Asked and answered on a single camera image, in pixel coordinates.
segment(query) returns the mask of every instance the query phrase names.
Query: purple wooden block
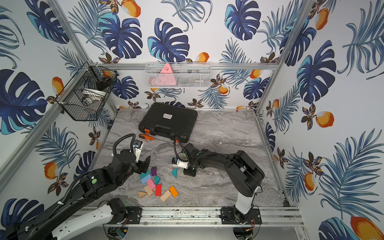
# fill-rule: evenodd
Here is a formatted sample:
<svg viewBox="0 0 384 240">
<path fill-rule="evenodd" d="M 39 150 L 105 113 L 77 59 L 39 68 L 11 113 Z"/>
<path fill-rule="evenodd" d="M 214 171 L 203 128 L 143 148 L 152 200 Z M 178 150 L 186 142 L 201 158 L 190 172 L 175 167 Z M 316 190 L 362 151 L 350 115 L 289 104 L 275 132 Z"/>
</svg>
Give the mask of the purple wooden block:
<svg viewBox="0 0 384 240">
<path fill-rule="evenodd" d="M 157 167 L 152 167 L 152 168 L 151 168 L 151 175 L 152 175 L 152 176 L 157 175 Z"/>
</svg>

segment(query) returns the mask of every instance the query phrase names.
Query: marble table surface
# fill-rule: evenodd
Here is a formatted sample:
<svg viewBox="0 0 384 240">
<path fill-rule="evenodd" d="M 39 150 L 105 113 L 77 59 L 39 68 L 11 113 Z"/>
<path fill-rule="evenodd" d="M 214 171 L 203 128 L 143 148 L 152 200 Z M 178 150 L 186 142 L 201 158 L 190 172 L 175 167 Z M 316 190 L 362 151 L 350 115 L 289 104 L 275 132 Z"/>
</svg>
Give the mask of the marble table surface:
<svg viewBox="0 0 384 240">
<path fill-rule="evenodd" d="M 114 142 L 128 133 L 138 135 L 138 124 L 146 114 L 146 111 L 119 110 L 112 129 L 103 144 L 103 149 L 96 159 L 95 168 L 108 165 L 112 160 L 112 145 Z M 197 149 L 206 148 L 211 151 L 229 154 L 238 150 L 245 151 L 265 173 L 262 187 L 263 193 L 258 194 L 254 204 L 259 207 L 282 207 L 283 203 L 275 183 L 272 170 L 267 160 L 260 135 L 257 131 L 253 111 L 198 111 L 198 117 L 189 142 Z M 131 139 L 122 141 L 117 151 L 128 149 Z M 237 199 L 237 190 L 233 186 L 227 173 L 214 168 L 199 169 L 196 177 L 182 174 L 178 169 L 177 178 L 172 175 L 175 165 L 171 159 L 175 156 L 173 144 L 163 141 L 144 141 L 140 160 L 151 155 L 149 169 L 157 166 L 157 175 L 162 184 L 162 194 L 171 186 L 174 186 L 179 195 L 169 197 L 165 202 L 156 197 L 155 194 L 140 199 L 137 191 L 144 192 L 144 186 L 140 182 L 139 174 L 134 173 L 121 187 L 115 191 L 105 194 L 95 201 L 97 205 L 102 200 L 120 197 L 126 205 L 134 206 L 177 206 L 177 207 L 218 207 L 233 206 Z"/>
</svg>

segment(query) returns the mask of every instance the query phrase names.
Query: orange screwdriver handle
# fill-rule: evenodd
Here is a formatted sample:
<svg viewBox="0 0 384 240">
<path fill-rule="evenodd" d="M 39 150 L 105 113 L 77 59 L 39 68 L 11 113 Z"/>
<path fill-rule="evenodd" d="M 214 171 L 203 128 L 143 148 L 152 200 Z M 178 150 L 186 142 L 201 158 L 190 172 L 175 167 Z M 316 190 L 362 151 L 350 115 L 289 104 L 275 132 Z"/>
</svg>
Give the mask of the orange screwdriver handle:
<svg viewBox="0 0 384 240">
<path fill-rule="evenodd" d="M 139 138 L 142 138 L 142 139 L 148 139 L 148 140 L 151 140 L 151 141 L 155 140 L 154 137 L 148 136 L 148 135 L 146 135 L 146 134 L 140 134 L 140 135 L 139 135 Z"/>
</svg>

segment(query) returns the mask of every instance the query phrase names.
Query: red wooden block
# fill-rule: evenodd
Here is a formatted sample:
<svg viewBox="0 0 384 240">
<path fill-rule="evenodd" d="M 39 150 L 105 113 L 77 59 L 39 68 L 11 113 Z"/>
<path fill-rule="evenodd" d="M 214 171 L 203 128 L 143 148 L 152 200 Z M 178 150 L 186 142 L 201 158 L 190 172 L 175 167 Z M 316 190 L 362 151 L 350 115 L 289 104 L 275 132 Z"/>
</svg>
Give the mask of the red wooden block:
<svg viewBox="0 0 384 240">
<path fill-rule="evenodd" d="M 155 196 L 161 196 L 161 184 L 156 185 Z"/>
</svg>

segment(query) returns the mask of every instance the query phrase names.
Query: white label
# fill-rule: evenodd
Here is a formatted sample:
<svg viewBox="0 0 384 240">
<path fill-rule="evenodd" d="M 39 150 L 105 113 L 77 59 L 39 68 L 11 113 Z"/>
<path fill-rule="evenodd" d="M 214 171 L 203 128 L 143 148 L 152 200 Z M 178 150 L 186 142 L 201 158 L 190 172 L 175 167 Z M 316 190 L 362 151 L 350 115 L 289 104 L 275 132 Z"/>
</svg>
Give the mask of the white label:
<svg viewBox="0 0 384 240">
<path fill-rule="evenodd" d="M 166 113 L 163 114 L 163 118 L 167 118 L 167 119 L 171 119 L 172 116 L 173 115 L 171 115 L 171 114 L 166 114 Z"/>
</svg>

